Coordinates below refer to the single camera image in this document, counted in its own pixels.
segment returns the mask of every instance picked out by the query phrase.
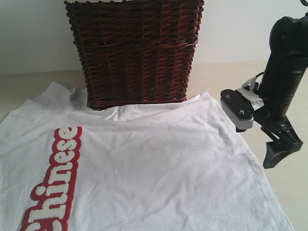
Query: white t-shirt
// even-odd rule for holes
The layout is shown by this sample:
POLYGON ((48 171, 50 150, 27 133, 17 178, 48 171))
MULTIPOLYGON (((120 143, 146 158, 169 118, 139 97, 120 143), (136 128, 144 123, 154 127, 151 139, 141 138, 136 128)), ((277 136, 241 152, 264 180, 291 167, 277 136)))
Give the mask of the white t-shirt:
POLYGON ((93 111, 52 83, 0 124, 1 231, 291 231, 207 93, 93 111))

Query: brown wicker basket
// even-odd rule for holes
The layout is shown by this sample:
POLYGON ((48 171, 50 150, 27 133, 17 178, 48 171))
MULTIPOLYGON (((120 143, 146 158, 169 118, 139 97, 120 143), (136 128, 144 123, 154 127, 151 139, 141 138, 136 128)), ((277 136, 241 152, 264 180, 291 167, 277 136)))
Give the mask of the brown wicker basket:
POLYGON ((90 108, 186 100, 203 0, 65 4, 90 108))

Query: wicker basket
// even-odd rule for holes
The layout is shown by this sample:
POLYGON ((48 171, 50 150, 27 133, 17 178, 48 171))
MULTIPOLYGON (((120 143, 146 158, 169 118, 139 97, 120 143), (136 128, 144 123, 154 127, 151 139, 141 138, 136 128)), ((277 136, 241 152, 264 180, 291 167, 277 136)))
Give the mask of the wicker basket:
POLYGON ((90 108, 186 100, 203 0, 65 4, 90 108))

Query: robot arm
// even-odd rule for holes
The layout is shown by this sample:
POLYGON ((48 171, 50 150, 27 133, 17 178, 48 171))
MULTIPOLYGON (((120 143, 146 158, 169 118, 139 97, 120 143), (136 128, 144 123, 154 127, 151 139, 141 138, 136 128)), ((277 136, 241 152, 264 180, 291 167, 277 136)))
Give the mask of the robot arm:
POLYGON ((270 49, 261 84, 244 88, 259 96, 264 106, 255 110, 243 91, 221 93, 222 108, 236 125, 237 132, 246 131, 256 121, 273 140, 267 143, 264 168, 275 167, 303 145, 286 113, 308 68, 308 13, 300 19, 280 19, 272 29, 270 49))

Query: beige table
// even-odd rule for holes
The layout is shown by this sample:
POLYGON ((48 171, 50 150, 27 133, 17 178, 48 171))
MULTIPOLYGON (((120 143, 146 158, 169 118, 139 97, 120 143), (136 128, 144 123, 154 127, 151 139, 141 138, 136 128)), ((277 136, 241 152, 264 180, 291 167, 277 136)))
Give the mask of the beige table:
MULTIPOLYGON (((220 91, 235 89, 248 78, 264 70, 265 62, 236 64, 207 64, 193 66, 188 97, 208 91, 219 100, 220 91)), ((38 73, 0 77, 0 121, 26 99, 42 93, 52 81, 68 88, 84 88, 80 71, 60 73, 38 73)), ((306 76, 289 110, 289 118, 299 137, 307 143, 303 149, 286 158, 276 168, 266 170, 269 182, 297 231, 308 230, 308 76, 306 76)), ((269 138, 259 130, 259 126, 243 137, 260 162, 263 162, 269 138)))

